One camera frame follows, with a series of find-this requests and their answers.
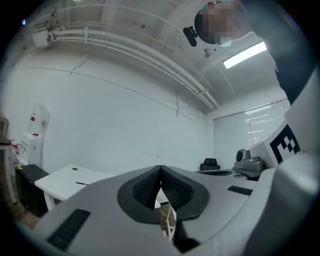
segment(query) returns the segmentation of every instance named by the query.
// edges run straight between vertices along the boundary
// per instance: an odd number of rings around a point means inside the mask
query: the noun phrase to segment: black cabinet
[[[48,211],[44,192],[35,181],[49,175],[35,164],[15,168],[15,182],[20,202],[34,215],[41,217]]]

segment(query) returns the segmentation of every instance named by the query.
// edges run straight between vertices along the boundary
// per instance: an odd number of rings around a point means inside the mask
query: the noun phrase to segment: black chair
[[[214,158],[206,158],[202,164],[200,164],[200,171],[220,170],[220,165],[217,165],[217,160]]]

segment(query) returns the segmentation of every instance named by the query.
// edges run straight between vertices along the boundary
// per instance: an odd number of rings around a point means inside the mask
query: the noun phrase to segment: window blind
[[[268,137],[283,122],[285,112],[283,102],[247,111],[245,124],[249,148]]]

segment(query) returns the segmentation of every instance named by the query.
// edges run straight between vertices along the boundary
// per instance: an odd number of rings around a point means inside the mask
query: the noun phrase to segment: person
[[[274,59],[276,77],[291,105],[316,66],[310,42],[275,1],[211,1],[195,16],[194,28],[203,41],[221,47],[254,32]]]

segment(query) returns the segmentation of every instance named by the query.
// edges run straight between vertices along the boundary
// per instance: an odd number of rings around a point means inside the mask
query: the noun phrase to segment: wall-mounted device
[[[49,118],[49,111],[43,105],[34,105],[28,124],[28,132],[23,134],[20,144],[20,165],[37,165],[40,167],[41,149]]]
[[[50,20],[46,20],[34,25],[32,38],[37,48],[48,47],[52,43],[48,34],[48,31],[51,29],[51,27],[52,22]]]

